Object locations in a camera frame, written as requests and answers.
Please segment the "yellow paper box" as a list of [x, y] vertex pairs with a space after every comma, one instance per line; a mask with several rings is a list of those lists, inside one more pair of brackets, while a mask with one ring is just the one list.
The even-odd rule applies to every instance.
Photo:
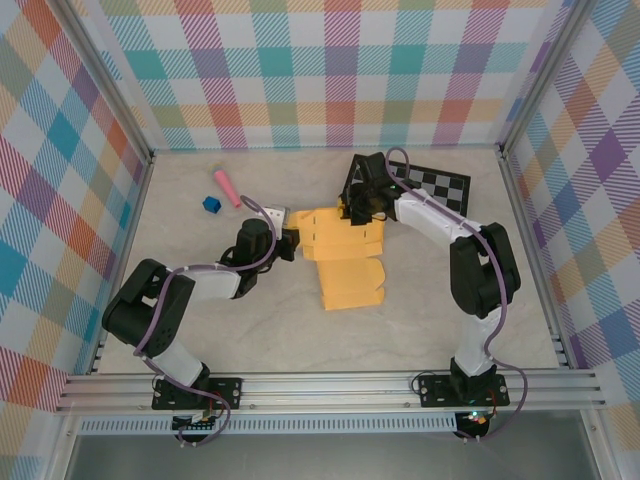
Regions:
[[354, 226], [338, 207], [297, 211], [289, 226], [299, 231], [303, 257], [316, 263], [327, 311], [379, 306], [386, 275], [382, 220]]

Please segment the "pink cylinder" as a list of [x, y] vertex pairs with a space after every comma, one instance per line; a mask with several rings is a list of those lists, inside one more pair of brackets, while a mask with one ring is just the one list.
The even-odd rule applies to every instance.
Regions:
[[217, 185], [224, 192], [230, 203], [234, 208], [240, 208], [242, 205], [242, 201], [240, 199], [240, 195], [238, 194], [236, 188], [233, 185], [230, 177], [226, 174], [225, 170], [222, 168], [214, 168], [213, 169], [213, 178]]

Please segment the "black grey checkerboard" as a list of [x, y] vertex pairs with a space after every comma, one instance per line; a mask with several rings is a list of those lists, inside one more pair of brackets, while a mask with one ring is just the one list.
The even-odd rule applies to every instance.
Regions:
[[[355, 154], [353, 157], [343, 191], [339, 196], [340, 204], [343, 206], [346, 205], [347, 194], [352, 189], [352, 186], [363, 182], [357, 161], [364, 158], [365, 155], [361, 154]], [[422, 189], [442, 205], [459, 215], [467, 216], [471, 185], [470, 176], [411, 164], [409, 178], [413, 182], [419, 183]]]

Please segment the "aluminium side rail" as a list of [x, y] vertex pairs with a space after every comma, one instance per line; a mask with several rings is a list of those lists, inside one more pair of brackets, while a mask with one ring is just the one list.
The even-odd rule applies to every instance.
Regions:
[[[132, 213], [129, 218], [126, 236], [124, 239], [123, 249], [121, 256], [117, 263], [117, 268], [114, 275], [114, 281], [109, 292], [110, 303], [116, 294], [119, 292], [123, 282], [125, 281], [127, 266], [131, 256], [132, 247], [135, 241], [136, 232], [140, 222], [141, 214], [144, 208], [144, 203], [147, 197], [149, 186], [152, 180], [152, 175], [155, 167], [155, 157], [152, 157], [145, 165], [143, 169], [143, 175], [141, 179], [141, 185], [136, 197], [136, 202]], [[105, 346], [108, 343], [110, 332], [105, 330], [100, 321], [97, 337], [95, 338], [94, 348], [89, 358], [89, 363], [85, 371], [86, 375], [98, 374], [100, 370], [101, 359], [104, 355]]]
[[550, 284], [545, 276], [542, 257], [531, 227], [523, 197], [519, 191], [515, 174], [509, 163], [508, 155], [498, 151], [497, 161], [506, 187], [506, 191], [515, 215], [516, 224], [524, 246], [529, 268], [533, 277], [536, 291], [541, 301], [542, 310], [548, 325], [551, 342], [556, 350], [561, 368], [573, 369], [574, 358], [569, 347], [566, 346], [564, 327], [561, 323], [559, 311], [552, 295]]

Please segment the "wide aluminium frame rail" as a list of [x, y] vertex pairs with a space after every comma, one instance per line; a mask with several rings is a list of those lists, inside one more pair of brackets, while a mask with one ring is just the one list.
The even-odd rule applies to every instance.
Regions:
[[[528, 386], [517, 373], [503, 373], [513, 411], [527, 392], [525, 411], [590, 410], [606, 407], [591, 370], [534, 369]], [[395, 413], [420, 410], [410, 387], [412, 372], [240, 373], [239, 414]], [[96, 374], [67, 380], [56, 412], [67, 415], [150, 414], [152, 374]]]

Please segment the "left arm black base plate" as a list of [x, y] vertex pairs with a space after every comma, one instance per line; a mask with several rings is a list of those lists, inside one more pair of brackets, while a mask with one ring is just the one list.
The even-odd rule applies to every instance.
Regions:
[[[222, 408], [219, 400], [194, 394], [173, 385], [165, 379], [156, 379], [153, 384], [151, 408], [153, 410], [214, 410]], [[199, 380], [192, 389], [208, 392], [223, 398], [232, 410], [238, 409], [242, 394], [242, 379], [238, 377], [209, 377]]]

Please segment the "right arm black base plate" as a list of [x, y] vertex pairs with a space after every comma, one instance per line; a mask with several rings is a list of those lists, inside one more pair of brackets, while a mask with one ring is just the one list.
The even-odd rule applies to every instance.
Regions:
[[469, 379], [455, 375], [422, 375], [419, 394], [423, 408], [503, 407], [511, 403], [505, 377], [491, 372]]

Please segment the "aluminium frame post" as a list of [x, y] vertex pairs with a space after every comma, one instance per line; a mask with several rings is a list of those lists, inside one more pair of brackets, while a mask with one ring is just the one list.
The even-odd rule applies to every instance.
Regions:
[[524, 135], [535, 110], [555, 80], [571, 47], [597, 3], [598, 0], [571, 0], [568, 7], [559, 7], [560, 11], [564, 10], [565, 15], [561, 21], [553, 19], [547, 31], [552, 35], [551, 40], [543, 40], [531, 65], [531, 67], [537, 67], [535, 75], [530, 82], [526, 81], [528, 84], [526, 94], [522, 96], [517, 108], [511, 109], [510, 120], [506, 120], [503, 127], [504, 132], [500, 134], [496, 142], [496, 149], [502, 161], [508, 159], [509, 154], [514, 151], [516, 144]]
[[86, 69], [104, 95], [134, 149], [142, 156], [146, 164], [152, 164], [153, 151], [118, 89], [100, 51], [94, 45], [80, 16], [76, 13], [71, 0], [46, 0], [46, 2], [78, 51]]

